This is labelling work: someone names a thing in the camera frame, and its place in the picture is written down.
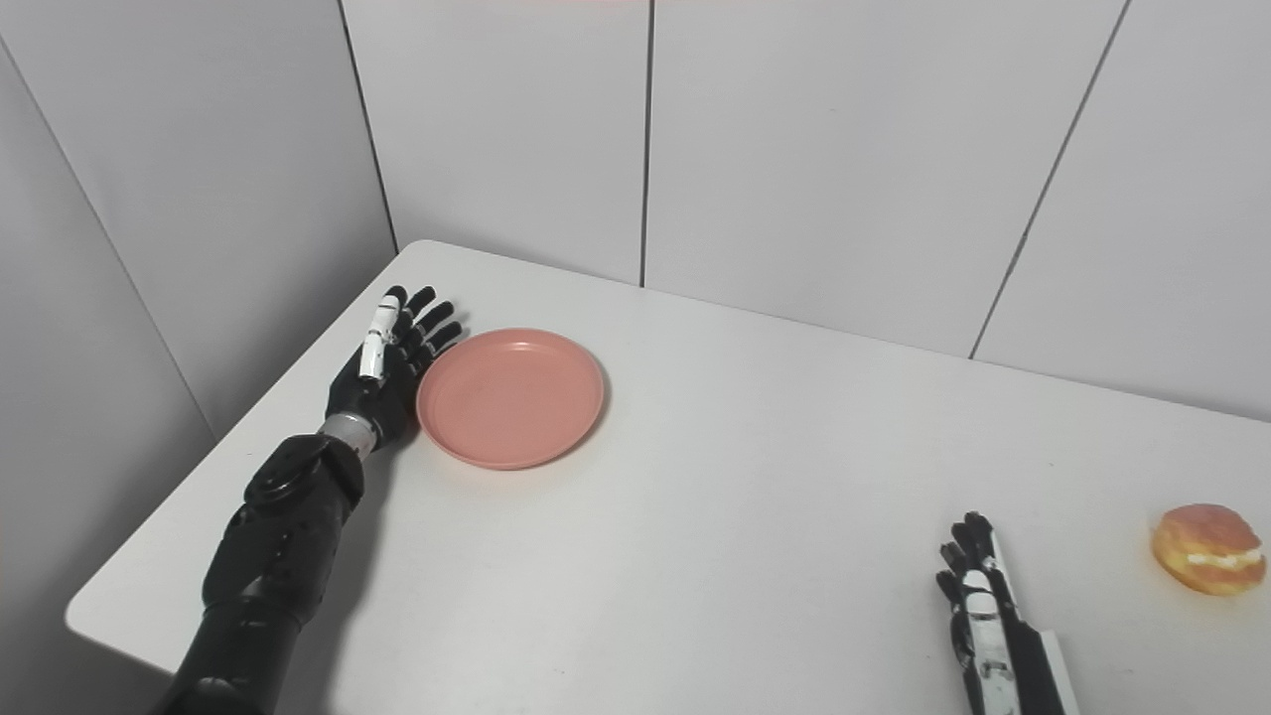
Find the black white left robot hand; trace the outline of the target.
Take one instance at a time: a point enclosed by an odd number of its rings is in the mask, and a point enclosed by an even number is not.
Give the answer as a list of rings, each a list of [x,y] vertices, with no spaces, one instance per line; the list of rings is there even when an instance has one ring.
[[[411,297],[400,286],[386,290],[361,345],[330,384],[319,433],[362,458],[399,442],[416,422],[423,375],[461,334],[458,309],[431,286]]]

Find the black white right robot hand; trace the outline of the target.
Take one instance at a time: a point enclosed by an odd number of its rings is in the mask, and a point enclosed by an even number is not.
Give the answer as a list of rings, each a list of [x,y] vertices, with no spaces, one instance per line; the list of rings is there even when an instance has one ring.
[[[1077,714],[1077,696],[1052,631],[1021,613],[994,526],[969,511],[941,544],[935,585],[949,606],[949,645],[974,714]]]

